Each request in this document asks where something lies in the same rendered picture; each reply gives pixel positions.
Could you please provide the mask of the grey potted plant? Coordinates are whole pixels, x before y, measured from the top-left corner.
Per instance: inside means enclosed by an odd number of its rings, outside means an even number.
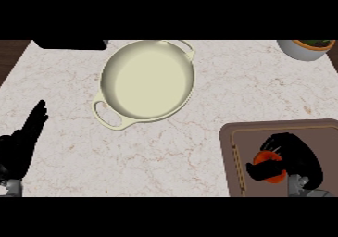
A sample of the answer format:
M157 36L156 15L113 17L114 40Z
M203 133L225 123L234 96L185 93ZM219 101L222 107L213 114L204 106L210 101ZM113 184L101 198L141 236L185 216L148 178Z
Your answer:
M300 61L315 61L327 54L336 45L334 40L330 40L330 44L325 47L305 44L300 40L278 40L277 42L284 53Z

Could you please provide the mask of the red tomato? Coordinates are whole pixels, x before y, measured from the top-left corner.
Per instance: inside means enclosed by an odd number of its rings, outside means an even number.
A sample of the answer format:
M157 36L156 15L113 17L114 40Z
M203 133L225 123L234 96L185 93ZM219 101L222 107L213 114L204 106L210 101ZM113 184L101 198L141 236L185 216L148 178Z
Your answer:
M282 157L279 156L278 153L272 151L260 151L254 156L254 164L257 165L259 163L263 163L269 160L281 161ZM279 175L266 179L266 182L279 183L282 180L285 180L285 177L287 177L287 170L282 170Z

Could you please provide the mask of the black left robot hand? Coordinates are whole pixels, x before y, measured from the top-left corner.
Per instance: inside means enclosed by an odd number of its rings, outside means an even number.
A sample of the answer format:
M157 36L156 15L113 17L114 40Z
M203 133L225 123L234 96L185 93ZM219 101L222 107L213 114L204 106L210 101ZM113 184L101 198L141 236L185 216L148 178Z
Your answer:
M0 136L0 184L8 180L23 180L29 173L35 146L46 121L46 101L41 100L29 113L23 128L13 135Z

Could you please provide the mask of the brown tray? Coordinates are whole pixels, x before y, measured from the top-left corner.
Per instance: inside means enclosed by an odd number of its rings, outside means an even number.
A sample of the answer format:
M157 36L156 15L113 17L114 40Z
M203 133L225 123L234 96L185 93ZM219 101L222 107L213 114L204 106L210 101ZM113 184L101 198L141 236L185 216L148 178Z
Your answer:
M277 134L293 133L310 147L324 170L319 190L338 197L338 120L300 119L228 123L219 132L229 195L232 197L285 197L288 180L272 184L256 181L246 169L254 161L262 144Z

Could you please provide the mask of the cream oval pot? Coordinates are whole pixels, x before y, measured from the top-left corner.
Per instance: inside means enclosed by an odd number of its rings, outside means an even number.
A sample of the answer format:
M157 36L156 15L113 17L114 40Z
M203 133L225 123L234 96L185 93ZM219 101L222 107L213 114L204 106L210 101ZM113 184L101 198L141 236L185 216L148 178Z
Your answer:
M188 103L195 88L197 50L185 40L181 42L189 52L167 40L141 40L120 48L108 58L92 112L113 131L122 131L136 123L167 119ZM120 116L120 126L110 125L101 118L98 103L105 103Z

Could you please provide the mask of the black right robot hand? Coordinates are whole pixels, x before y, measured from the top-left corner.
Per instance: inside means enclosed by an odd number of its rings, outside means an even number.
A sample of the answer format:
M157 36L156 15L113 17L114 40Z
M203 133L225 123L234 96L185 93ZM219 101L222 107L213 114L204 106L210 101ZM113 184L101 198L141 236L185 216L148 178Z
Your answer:
M287 175L299 174L310 179L305 186L306 189L315 190L321 186L324 171L319 160L310 147L293 133L274 134L262 144L260 151L278 153L282 160L269 160L257 165L251 162L246 165L247 172L256 181L265 181L287 170Z

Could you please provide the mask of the black appliance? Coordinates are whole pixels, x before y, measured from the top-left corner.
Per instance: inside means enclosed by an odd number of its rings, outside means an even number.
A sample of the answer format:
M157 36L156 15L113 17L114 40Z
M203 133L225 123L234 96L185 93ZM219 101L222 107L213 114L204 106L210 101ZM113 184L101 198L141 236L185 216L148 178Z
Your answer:
M35 40L43 49L64 50L104 50L107 48L107 40Z

